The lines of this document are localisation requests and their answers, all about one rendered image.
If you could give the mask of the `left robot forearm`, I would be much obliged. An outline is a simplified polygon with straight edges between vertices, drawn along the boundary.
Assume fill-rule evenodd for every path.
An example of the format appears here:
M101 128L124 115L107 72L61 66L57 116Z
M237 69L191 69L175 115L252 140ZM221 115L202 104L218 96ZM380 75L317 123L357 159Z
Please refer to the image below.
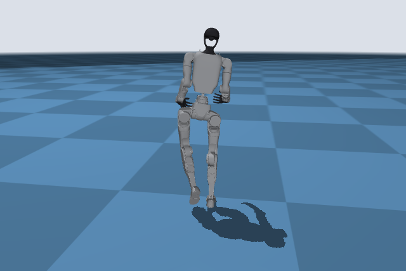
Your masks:
M185 99L185 96L186 96L186 94L188 92L188 88L183 87L183 83L184 83L184 78L181 80L179 92L178 92L178 95L176 96L175 102L183 103L183 101Z

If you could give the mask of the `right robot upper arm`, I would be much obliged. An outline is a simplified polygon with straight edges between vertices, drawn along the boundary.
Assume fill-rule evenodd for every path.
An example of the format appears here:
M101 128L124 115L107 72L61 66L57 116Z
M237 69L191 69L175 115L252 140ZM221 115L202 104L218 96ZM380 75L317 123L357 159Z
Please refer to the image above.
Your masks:
M228 87L232 73L232 61L229 58L222 57L222 67L224 68L222 74L222 85L220 85L220 93L228 94Z

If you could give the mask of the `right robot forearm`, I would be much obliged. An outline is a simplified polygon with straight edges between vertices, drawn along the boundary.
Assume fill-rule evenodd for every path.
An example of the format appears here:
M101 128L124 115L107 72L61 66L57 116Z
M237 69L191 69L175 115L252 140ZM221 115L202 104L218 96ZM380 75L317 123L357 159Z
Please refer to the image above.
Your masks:
M230 102L230 85L228 87L228 94L222 93L221 96L224 102Z

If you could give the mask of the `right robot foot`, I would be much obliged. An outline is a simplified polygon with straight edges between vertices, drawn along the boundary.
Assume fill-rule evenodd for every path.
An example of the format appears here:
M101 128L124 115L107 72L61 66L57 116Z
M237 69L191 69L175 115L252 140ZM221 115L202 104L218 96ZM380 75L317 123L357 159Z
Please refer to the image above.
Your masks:
M206 198L206 201L207 201L206 206L209 207L209 208L213 208L214 203L216 202L216 197L214 196L214 199L212 199L212 197L210 196L210 199L209 199L209 195L208 195L207 198Z

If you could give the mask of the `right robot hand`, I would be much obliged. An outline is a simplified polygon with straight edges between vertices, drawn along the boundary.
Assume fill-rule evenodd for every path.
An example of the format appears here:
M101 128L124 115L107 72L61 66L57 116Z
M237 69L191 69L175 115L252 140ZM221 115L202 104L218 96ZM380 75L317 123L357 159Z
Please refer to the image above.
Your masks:
M219 92L220 92L220 91L219 91ZM227 102L224 102L224 101L222 100L222 96L221 96L221 95L216 94L216 93L215 93L215 95L218 95L218 96L220 96L220 97L213 96L213 97L215 97L215 98L219 98L219 100L217 100L217 99L213 99L213 100L219 101L219 102L214 102L214 103L227 103Z

